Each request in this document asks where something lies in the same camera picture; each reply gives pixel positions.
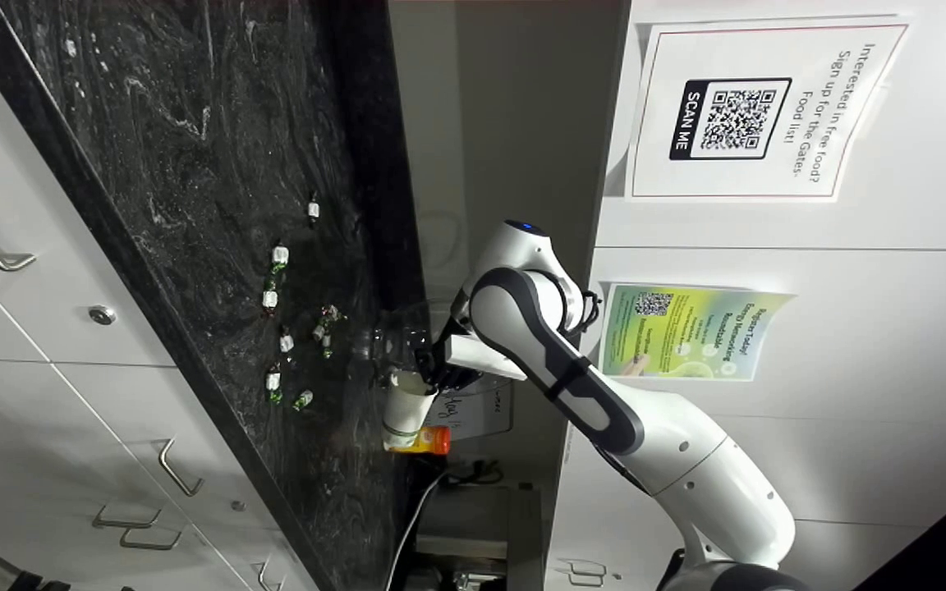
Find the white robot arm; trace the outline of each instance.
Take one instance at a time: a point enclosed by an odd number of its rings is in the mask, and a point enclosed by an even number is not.
[[[667,591],[801,586],[777,569],[795,520],[727,431],[681,393],[607,382],[566,339],[586,318],[583,290],[529,223],[501,225],[454,304],[447,366],[529,377],[685,536]]]

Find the qr code sticker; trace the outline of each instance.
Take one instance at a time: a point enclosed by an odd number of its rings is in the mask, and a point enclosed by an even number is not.
[[[763,159],[790,78],[694,78],[673,151],[681,159]]]
[[[648,291],[635,302],[639,314],[667,314],[671,310],[673,294],[671,291]]]

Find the sticker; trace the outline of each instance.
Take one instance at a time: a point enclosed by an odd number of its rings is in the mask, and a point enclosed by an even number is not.
[[[833,196],[911,22],[648,25],[627,196]]]
[[[602,366],[625,377],[755,377],[784,302],[754,290],[610,285]]]

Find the black marble countertop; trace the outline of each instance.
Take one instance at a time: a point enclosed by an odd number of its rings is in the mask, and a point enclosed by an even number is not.
[[[381,370],[426,327],[386,4],[0,0],[0,89],[313,579],[381,586]]]

